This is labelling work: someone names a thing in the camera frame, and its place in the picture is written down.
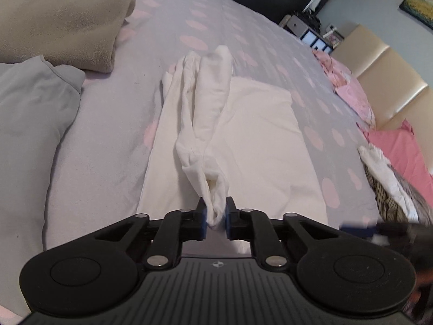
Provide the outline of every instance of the white garment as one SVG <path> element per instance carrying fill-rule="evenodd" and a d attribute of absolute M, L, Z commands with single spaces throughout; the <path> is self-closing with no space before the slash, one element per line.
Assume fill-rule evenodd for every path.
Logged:
<path fill-rule="evenodd" d="M 398 182 L 394 172 L 389 167 L 391 162 L 383 155 L 382 150 L 370 143 L 367 148 L 360 146 L 358 151 L 361 160 L 367 165 L 371 175 L 401 207 L 404 214 L 408 217 L 408 221 L 419 222 L 418 213 L 412 199 L 404 191 L 400 182 Z"/>
<path fill-rule="evenodd" d="M 165 102 L 138 212 L 162 218 L 194 209 L 203 196 L 207 223 L 237 207 L 281 219 L 296 212 L 327 223 L 326 206 L 287 90 L 232 77 L 226 46 L 190 52 L 163 78 Z"/>

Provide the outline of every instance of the gray polka dot bed sheet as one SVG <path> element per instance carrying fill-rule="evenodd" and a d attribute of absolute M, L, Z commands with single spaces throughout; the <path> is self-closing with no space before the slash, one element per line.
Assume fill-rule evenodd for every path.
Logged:
<path fill-rule="evenodd" d="M 309 47 L 231 0 L 136 0 L 116 40 L 114 71 L 86 73 L 77 118 L 59 147 L 46 247 L 135 214 L 162 108 L 162 75 L 189 50 L 203 55 L 220 44 L 233 55 L 235 76 L 291 92 L 329 225 L 378 219 L 357 152 L 366 144 L 361 120 L 333 93 Z"/>

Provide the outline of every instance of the beige leather headboard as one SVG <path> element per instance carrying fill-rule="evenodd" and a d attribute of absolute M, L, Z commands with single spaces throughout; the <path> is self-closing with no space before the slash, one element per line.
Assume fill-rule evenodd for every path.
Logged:
<path fill-rule="evenodd" d="M 378 129 L 411 123 L 426 165 L 433 174 L 433 90 L 372 31 L 358 25 L 332 53 L 361 83 Z"/>

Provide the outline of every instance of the light blue wall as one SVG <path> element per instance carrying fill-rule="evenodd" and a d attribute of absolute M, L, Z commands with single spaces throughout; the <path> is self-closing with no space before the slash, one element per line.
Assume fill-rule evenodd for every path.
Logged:
<path fill-rule="evenodd" d="M 398 6 L 403 0 L 329 0 L 319 12 L 323 29 L 333 23 L 343 36 L 357 24 L 372 30 L 433 86 L 433 30 Z"/>

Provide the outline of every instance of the pink garment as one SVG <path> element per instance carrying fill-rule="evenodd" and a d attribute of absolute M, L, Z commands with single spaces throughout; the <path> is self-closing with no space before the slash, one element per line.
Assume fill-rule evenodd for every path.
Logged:
<path fill-rule="evenodd" d="M 433 206 L 433 177 L 424 163 L 411 124 L 404 120 L 401 127 L 393 131 L 361 131 L 369 143 L 380 148 L 394 169 Z"/>
<path fill-rule="evenodd" d="M 359 83 L 345 65 L 334 60 L 327 53 L 320 50 L 313 50 L 319 60 L 323 71 L 334 85 L 334 91 L 342 98 L 361 119 L 371 127 L 376 127 L 376 119 L 367 95 Z"/>

